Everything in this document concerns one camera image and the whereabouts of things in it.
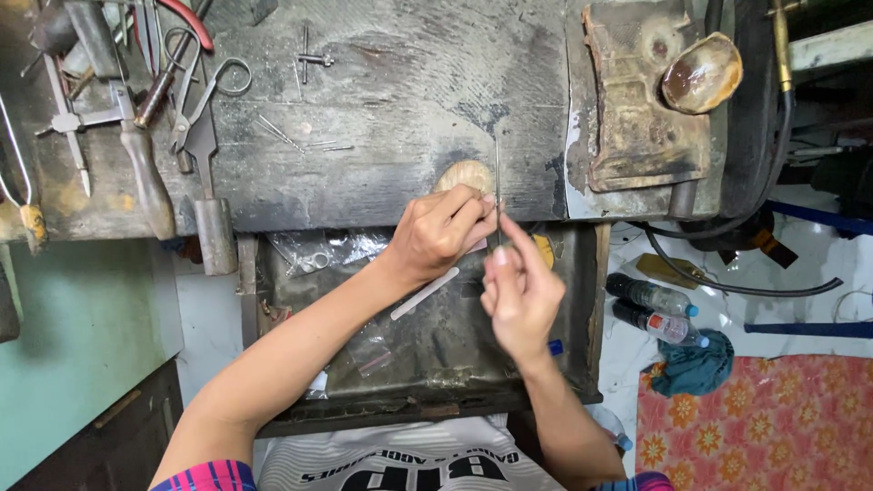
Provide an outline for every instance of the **wooden workbench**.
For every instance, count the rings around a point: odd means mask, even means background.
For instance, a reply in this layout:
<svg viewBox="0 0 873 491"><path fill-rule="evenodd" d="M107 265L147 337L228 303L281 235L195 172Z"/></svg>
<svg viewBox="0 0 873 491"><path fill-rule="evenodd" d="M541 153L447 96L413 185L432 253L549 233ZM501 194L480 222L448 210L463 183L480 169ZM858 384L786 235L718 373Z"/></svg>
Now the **wooden workbench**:
<svg viewBox="0 0 873 491"><path fill-rule="evenodd" d="M9 67L0 82L4 91L15 91L12 111L30 133L49 122L56 106L43 66L23 85L17 76L34 53L26 43L26 6L15 0L0 4L0 57ZM254 76L242 97L217 94L212 102L219 145L213 157L216 194L230 200L234 228L395 224L403 206L427 194L453 162L476 159L493 169L495 133L507 212L518 220L568 218L567 36L578 37L578 29L566 26L578 23L578 6L566 7L562 0L283 1L258 26L222 26L214 32L215 57L206 60L207 72L237 56ZM309 83L299 93L294 60L305 24L309 51L329 53L336 64L309 66ZM134 92L147 88L135 45L121 52L131 70L128 84ZM299 62L296 68L301 77ZM108 108L106 96L106 86L92 83L76 110ZM301 155L257 126L259 114L301 145L337 140L355 148ZM192 202L203 192L197 173L181 174L168 152L169 116L152 123L155 159L174 201L179 234L194 235ZM151 236L119 132L110 124L79 136L91 168L91 198L82 190L66 138L31 138L52 240ZM618 208L623 195L643 196L633 200L637 216L665 207L660 194L642 193L616 193ZM628 215L619 211L613 216ZM599 211L587 218L601 219ZM17 211L0 204L0 241L23 236Z"/></svg>

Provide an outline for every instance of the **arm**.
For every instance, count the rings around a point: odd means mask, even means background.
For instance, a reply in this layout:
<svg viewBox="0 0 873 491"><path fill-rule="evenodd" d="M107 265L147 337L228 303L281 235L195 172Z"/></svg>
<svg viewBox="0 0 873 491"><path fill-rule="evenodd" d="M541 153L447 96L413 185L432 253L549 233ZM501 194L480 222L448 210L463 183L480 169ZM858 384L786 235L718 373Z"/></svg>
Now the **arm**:
<svg viewBox="0 0 873 491"><path fill-rule="evenodd" d="M261 426L297 401L364 323L444 274L493 232L493 205L493 196L463 185L413 200L385 252L255 342L197 393L150 488L211 460L251 465Z"/></svg>
<svg viewBox="0 0 873 491"><path fill-rule="evenodd" d="M524 379L547 470L567 489L624 480L622 460L608 435L579 402L548 352L549 330L564 284L505 214L500 227L513 248L499 247L485 261L482 305L492 317L494 335Z"/></svg>

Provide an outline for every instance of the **fingernail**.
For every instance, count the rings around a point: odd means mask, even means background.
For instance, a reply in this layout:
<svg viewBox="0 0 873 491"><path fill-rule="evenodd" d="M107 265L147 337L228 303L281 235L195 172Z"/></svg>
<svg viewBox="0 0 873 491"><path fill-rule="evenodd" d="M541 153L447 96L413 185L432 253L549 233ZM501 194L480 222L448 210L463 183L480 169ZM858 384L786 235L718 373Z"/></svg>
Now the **fingernail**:
<svg viewBox="0 0 873 491"><path fill-rule="evenodd" d="M504 249L503 246L494 249L494 260L497 262L498 266L506 266L509 262L506 257L506 249Z"/></svg>

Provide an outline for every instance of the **hand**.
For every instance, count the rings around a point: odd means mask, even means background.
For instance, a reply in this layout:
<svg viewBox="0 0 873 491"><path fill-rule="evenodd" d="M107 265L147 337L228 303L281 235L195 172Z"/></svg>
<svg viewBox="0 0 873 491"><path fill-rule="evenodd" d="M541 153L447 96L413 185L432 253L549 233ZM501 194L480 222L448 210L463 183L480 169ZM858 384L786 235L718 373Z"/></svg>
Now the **hand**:
<svg viewBox="0 0 873 491"><path fill-rule="evenodd" d="M378 260L409 290L439 278L479 240L497 230L494 195L459 184L413 199Z"/></svg>
<svg viewBox="0 0 873 491"><path fill-rule="evenodd" d="M524 370L550 357L548 334L567 288L518 224L501 214L500 228L514 247L498 247L485 259L482 306L500 346Z"/></svg>

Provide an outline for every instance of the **red floral mat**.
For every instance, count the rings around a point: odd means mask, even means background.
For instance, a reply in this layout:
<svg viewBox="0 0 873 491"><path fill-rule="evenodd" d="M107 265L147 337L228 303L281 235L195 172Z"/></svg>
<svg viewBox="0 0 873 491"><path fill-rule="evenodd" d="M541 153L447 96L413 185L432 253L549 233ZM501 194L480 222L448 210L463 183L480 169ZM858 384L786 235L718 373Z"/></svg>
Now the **red floral mat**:
<svg viewBox="0 0 873 491"><path fill-rule="evenodd" d="M640 378L636 471L677 491L873 489L873 360L737 357L702 397L654 392Z"/></svg>

